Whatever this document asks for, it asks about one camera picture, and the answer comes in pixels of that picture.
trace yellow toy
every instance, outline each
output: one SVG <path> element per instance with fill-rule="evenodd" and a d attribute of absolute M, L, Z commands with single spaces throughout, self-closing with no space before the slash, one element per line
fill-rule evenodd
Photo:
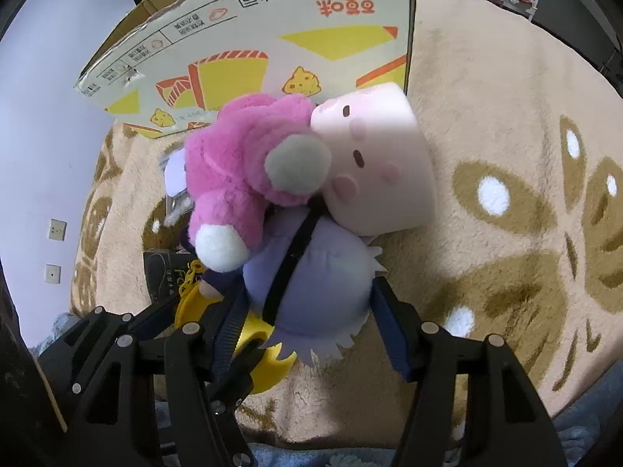
<path fill-rule="evenodd" d="M 180 286 L 181 301 L 175 314 L 175 328 L 181 328 L 190 321 L 198 321 L 208 305 L 222 300 L 222 296 L 216 291 L 209 297 L 205 297 L 199 292 L 199 282 L 195 283 L 194 278 L 196 274 L 204 272 L 205 269 L 199 260 L 195 260 L 186 272 L 185 281 Z M 254 339 L 267 340 L 273 329 L 274 327 L 249 312 L 244 326 L 242 326 L 242 332 L 234 353 L 238 353 L 248 342 Z M 297 356 L 293 353 L 284 360 L 277 360 L 280 351 L 281 344 L 266 349 L 262 361 L 251 372 L 251 379 L 253 380 L 251 393 L 265 392 L 288 375 L 292 365 L 297 360 Z"/>

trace white dot on rug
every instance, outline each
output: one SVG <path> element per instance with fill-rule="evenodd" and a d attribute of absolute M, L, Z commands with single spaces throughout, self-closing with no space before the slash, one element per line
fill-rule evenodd
<path fill-rule="evenodd" d="M 567 151 L 574 160 L 580 157 L 580 143 L 571 130 L 567 130 Z"/>
<path fill-rule="evenodd" d="M 605 180 L 605 184 L 608 186 L 608 193 L 610 193 L 610 196 L 617 196 L 617 180 L 613 176 L 608 176 Z"/>
<path fill-rule="evenodd" d="M 443 322 L 443 328 L 455 337 L 467 337 L 473 332 L 475 318 L 473 311 L 462 305 L 455 307 Z"/>
<path fill-rule="evenodd" d="M 483 177 L 478 184 L 478 201 L 491 216 L 501 216 L 509 208 L 510 192 L 497 177 Z"/>

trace pink plush toy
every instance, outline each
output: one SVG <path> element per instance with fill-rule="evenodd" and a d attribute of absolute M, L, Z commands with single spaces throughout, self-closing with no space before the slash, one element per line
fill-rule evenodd
<path fill-rule="evenodd" d="M 186 139 L 188 235 L 208 268 L 239 268 L 262 241 L 269 203 L 306 204 L 324 184 L 331 152 L 310 129 L 314 106 L 303 95 L 245 95 Z"/>

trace pink pig face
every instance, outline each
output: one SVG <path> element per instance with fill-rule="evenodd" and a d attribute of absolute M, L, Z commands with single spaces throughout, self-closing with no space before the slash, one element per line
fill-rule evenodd
<path fill-rule="evenodd" d="M 432 219 L 431 158 L 398 85 L 328 100 L 311 115 L 311 128 L 333 155 L 323 195 L 338 224 L 357 235 L 379 235 Z"/>

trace purple plush toy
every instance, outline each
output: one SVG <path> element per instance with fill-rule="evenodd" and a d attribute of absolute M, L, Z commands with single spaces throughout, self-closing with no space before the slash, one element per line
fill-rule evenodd
<path fill-rule="evenodd" d="M 262 317 L 264 302 L 292 238 L 307 216 L 306 207 L 276 213 L 264 227 L 260 249 L 242 271 L 251 309 Z M 368 247 L 332 219 L 322 217 L 292 274 L 279 305 L 275 330 L 266 347 L 282 343 L 279 359 L 296 352 L 311 365 L 319 359 L 341 358 L 338 346 L 350 348 L 368 318 L 370 291 L 376 271 L 385 269 L 375 257 L 381 248 Z"/>

